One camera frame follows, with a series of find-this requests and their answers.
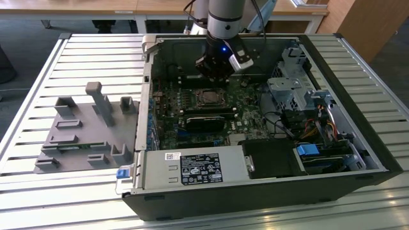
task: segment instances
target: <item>warning label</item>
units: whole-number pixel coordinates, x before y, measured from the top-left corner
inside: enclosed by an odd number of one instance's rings
[[[222,182],[218,153],[179,156],[181,184]]]

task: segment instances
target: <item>wooden table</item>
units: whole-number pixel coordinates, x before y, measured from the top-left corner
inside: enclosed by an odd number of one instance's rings
[[[182,8],[190,0],[0,0],[0,19],[135,20],[138,33],[146,33],[146,20],[185,20]],[[315,33],[324,9],[295,8],[290,0],[278,0],[270,21],[308,21],[304,33]]]
[[[185,20],[182,8],[190,0],[137,0],[135,24],[138,32],[146,33],[146,20]],[[328,11],[295,8],[290,0],[278,0],[269,21],[308,21],[304,33],[314,34]]]
[[[0,0],[0,19],[134,19],[137,0]]]

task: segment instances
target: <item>desk leg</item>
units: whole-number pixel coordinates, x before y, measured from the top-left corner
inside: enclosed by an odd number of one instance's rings
[[[306,34],[314,34],[316,33],[318,27],[320,25],[320,21],[323,19],[323,16],[316,15],[311,18],[311,20],[307,23],[307,27],[304,29]]]
[[[135,26],[138,28],[138,34],[146,33],[146,16],[145,15],[135,15],[134,16]]]
[[[42,23],[42,26],[43,26],[45,29],[50,28],[49,20],[41,20],[41,23]]]

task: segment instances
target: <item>blue latch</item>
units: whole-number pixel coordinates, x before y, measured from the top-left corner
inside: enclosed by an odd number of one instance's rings
[[[115,179],[125,179],[125,178],[129,178],[129,172],[130,172],[129,169],[118,169],[118,170],[115,171]]]
[[[314,144],[299,145],[296,147],[298,155],[316,155],[319,154],[318,148]]]

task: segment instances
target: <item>barcode sticker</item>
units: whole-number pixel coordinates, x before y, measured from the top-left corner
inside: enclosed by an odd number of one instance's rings
[[[114,11],[114,13],[133,13],[133,11]]]
[[[179,159],[179,152],[166,152],[165,153],[165,160],[178,160]]]

